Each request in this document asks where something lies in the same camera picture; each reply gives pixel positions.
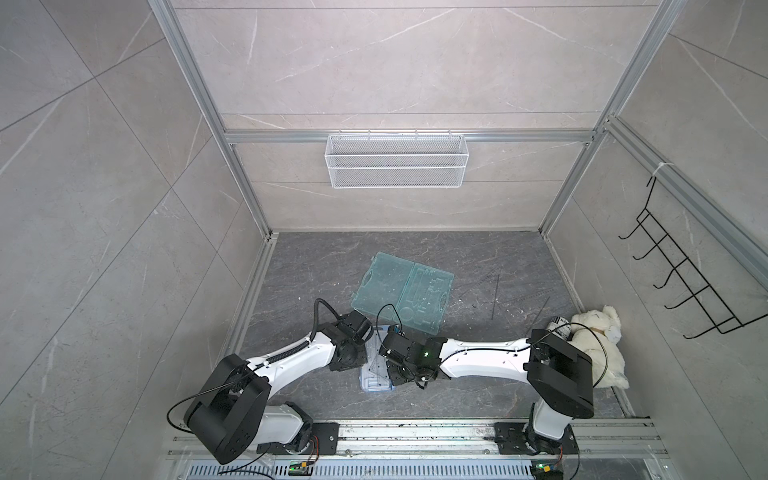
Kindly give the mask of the blue transparent geometry set case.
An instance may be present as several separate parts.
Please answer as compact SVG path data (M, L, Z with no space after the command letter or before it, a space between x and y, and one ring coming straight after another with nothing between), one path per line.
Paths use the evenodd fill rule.
M389 377L386 359L379 354L381 340L376 333L365 344L367 361L360 369L360 386L363 392L388 392L394 389Z

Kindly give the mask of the aluminium mounting rail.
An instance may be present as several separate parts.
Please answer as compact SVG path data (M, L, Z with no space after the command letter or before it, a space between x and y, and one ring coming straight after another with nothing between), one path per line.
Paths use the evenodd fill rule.
M340 424L335 455L323 459L392 457L482 457L646 459L669 456L648 418L582 419L571 423L580 452L559 456L504 455L494 442L494 424L522 419L379 419L330 420Z

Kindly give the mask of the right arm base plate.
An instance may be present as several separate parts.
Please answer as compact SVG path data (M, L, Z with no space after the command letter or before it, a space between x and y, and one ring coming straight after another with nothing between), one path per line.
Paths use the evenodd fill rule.
M494 424L494 442L504 455L575 455L580 452L573 429L568 425L558 440L536 434L527 423L497 422Z

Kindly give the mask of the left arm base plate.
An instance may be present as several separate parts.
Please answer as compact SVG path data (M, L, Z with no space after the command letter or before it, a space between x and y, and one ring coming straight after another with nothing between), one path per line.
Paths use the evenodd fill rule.
M259 443L257 452L275 455L335 455L339 429L340 424L337 422L305 424L289 443Z

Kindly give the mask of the green transparent ruler set case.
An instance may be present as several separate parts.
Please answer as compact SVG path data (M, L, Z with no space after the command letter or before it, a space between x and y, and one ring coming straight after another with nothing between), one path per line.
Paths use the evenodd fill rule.
M448 304L453 273L378 252L362 278L351 306L379 320L402 322L428 335L437 335Z

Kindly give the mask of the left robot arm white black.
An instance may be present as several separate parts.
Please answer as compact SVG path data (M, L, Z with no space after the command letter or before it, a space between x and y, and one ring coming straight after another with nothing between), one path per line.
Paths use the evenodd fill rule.
M366 343L374 326L362 313L338 313L326 300L313 304L313 323L302 339L264 356L244 359L233 353L215 366L201 390L171 408L186 405L183 424L166 414L172 428L195 436L222 465L249 447L280 447L316 454L312 418L297 405L270 405L292 382L318 370L343 372L367 362Z

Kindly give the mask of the white plush teddy bear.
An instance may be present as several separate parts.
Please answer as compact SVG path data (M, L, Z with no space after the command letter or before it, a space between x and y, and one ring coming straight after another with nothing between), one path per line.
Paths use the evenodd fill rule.
M606 305L602 310L576 314L571 318L571 327L569 343L592 359L593 386L628 389L625 360L618 348L622 334L616 309Z

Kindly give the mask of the newspaper print roll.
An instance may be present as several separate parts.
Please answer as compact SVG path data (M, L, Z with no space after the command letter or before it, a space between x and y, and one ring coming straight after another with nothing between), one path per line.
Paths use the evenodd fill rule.
M563 340L568 340L572 334L570 321L563 317L553 317L546 326L546 330Z

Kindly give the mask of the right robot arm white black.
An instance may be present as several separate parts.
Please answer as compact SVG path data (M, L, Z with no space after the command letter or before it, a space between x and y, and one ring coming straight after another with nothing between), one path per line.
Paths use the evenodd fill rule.
M388 327L380 339L378 354L386 361L393 385L413 383L424 389L438 379L464 377L499 378L531 386L539 395L521 428L495 426L496 443L503 453L560 454L574 451L571 423L594 416L594 389L608 371L607 350L602 371L595 375L594 362L572 344L574 328L590 329L562 317L530 336L506 342L466 342L430 337L422 343L409 339L401 324Z

